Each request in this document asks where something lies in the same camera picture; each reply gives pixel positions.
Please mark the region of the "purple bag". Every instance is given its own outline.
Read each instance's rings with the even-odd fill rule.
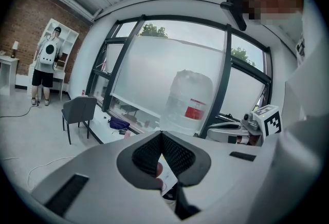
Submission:
[[[111,117],[107,122],[109,123],[109,126],[115,130],[128,130],[128,127],[130,126],[128,122],[115,117]]]

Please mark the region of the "brick wall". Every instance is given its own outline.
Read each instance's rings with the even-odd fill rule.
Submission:
[[[51,18],[79,33],[65,68],[64,82],[68,83],[80,46],[92,24],[59,0],[14,0],[0,26],[0,50],[11,55],[12,45],[18,41],[17,74],[28,75],[36,46]]]

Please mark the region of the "large window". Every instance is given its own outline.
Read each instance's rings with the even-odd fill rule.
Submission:
[[[87,87],[103,111],[128,121],[137,132],[159,129],[173,81],[184,71],[211,83],[203,120],[196,130],[201,137],[209,123],[218,122],[218,115],[240,120],[245,113],[269,103],[268,48],[237,30],[232,34],[226,25],[166,17],[142,16],[138,21],[117,22],[110,30]],[[224,47],[228,36],[231,46]],[[223,85],[224,76],[229,80]],[[225,87],[225,94],[219,93],[225,91],[220,87]]]

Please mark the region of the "window frame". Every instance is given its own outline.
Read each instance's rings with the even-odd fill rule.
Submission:
[[[221,106],[224,101],[224,97],[226,94],[226,89],[228,86],[228,81],[230,78],[230,72],[231,67],[236,68],[253,78],[261,81],[265,84],[265,88],[263,93],[265,92],[264,97],[262,97],[260,101],[260,107],[265,106],[267,104],[270,104],[271,101],[271,95],[272,95],[272,57],[271,57],[271,50],[270,47],[266,47],[263,44],[261,44],[256,39],[248,36],[246,33],[241,32],[237,29],[234,29],[231,27],[231,25],[227,24],[221,24],[215,21],[206,20],[203,18],[198,17],[191,17],[191,16],[182,16],[182,15],[150,15],[145,16],[144,14],[140,17],[133,17],[133,18],[127,18],[125,20],[116,21],[114,25],[112,26],[111,30],[107,34],[101,48],[99,49],[99,52],[97,54],[96,60],[93,64],[92,70],[89,75],[89,80],[86,88],[86,94],[89,96],[90,91],[92,88],[93,80],[95,78],[95,75],[100,75],[102,77],[105,77],[108,79],[108,85],[105,91],[104,101],[103,104],[98,105],[102,108],[103,112],[107,112],[111,116],[116,116],[116,114],[112,114],[112,112],[109,110],[109,104],[111,102],[112,96],[110,95],[113,85],[115,84],[115,80],[118,76],[120,66],[122,64],[122,61],[124,59],[125,54],[127,53],[127,50],[130,46],[130,43],[134,36],[137,36],[140,30],[142,29],[144,23],[146,21],[154,21],[154,20],[163,20],[163,21],[184,21],[184,22],[190,22],[190,23],[196,23],[205,25],[212,28],[217,28],[225,32],[225,40],[224,40],[224,46],[226,47],[226,55],[224,59],[224,65],[223,65],[223,74],[220,79],[220,82],[218,84],[218,88],[216,91],[216,97],[213,100],[213,103],[211,104],[211,108],[209,111],[209,114],[204,122],[203,128],[201,130],[201,134],[199,135],[200,138],[205,138],[207,135],[207,128],[211,124],[218,123],[218,118],[220,117],[221,121],[225,121],[225,115],[220,113]],[[116,34],[120,31],[120,28],[125,23],[130,22],[136,22],[135,26],[133,27],[132,31],[130,32],[128,37],[118,37],[116,38]],[[261,72],[257,68],[251,66],[248,63],[245,63],[241,59],[238,59],[235,56],[231,55],[231,41],[232,41],[232,35],[236,35],[239,38],[242,38],[249,43],[253,44],[255,47],[259,48],[263,52],[263,66],[264,66],[264,72]],[[107,46],[107,44],[123,44],[123,47],[121,49],[121,52],[118,56],[118,59],[115,63],[115,66],[113,68],[113,71],[111,74],[103,73],[99,70],[95,69],[96,63],[98,61],[98,58],[100,56],[100,53],[104,46]],[[236,118],[229,118],[227,117],[227,122],[230,122],[232,120],[237,120]],[[142,133],[137,128],[130,128],[134,133],[139,134]]]

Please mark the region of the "lamp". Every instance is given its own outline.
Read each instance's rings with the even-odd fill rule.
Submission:
[[[15,51],[18,49],[18,47],[19,47],[19,42],[15,41],[14,45],[12,45],[12,55],[11,55],[12,58],[15,57]]]

